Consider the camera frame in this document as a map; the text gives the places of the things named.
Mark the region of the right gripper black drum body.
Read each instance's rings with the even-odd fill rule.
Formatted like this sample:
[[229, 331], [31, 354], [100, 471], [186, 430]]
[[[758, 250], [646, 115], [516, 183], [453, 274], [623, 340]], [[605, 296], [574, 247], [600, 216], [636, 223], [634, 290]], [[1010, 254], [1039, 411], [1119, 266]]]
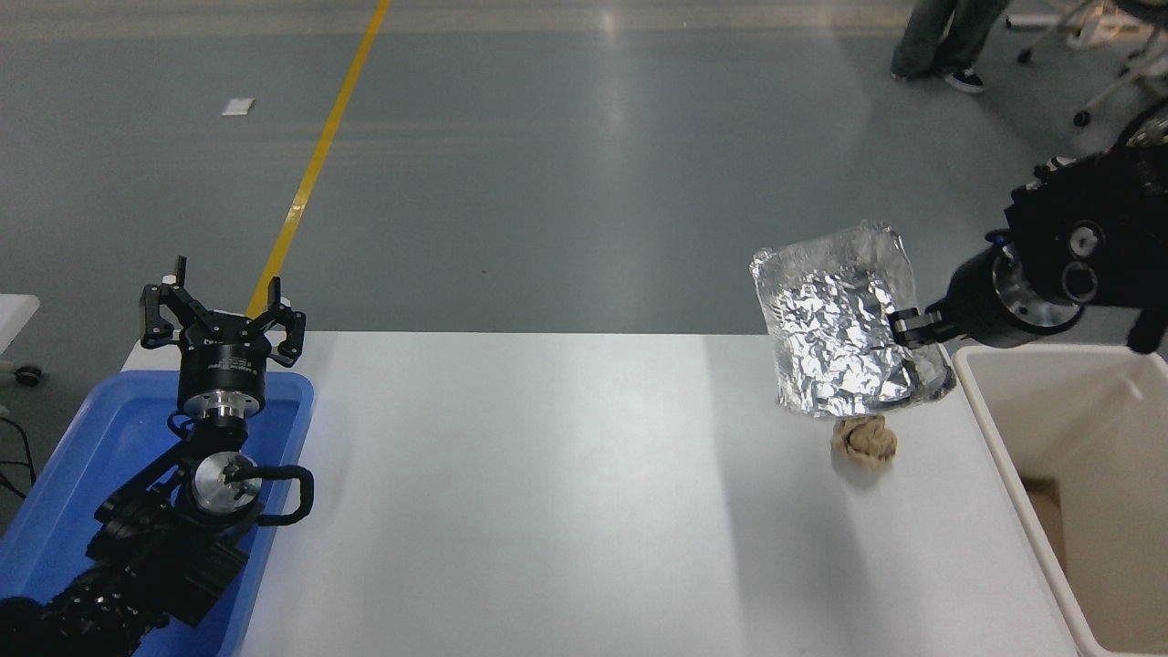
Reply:
[[988, 248], [955, 269], [943, 298], [943, 341], [971, 339], [988, 348], [1018, 348], [1030, 334], [997, 296], [1001, 248]]

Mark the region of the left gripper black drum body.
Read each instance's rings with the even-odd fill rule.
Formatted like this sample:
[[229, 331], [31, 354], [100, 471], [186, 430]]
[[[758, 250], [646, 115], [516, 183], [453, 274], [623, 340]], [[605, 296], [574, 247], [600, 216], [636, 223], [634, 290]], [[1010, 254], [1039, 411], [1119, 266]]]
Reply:
[[209, 328], [192, 321], [179, 334], [178, 404], [208, 407], [220, 392], [243, 407], [266, 406], [266, 362], [272, 345], [258, 328], [228, 314]]

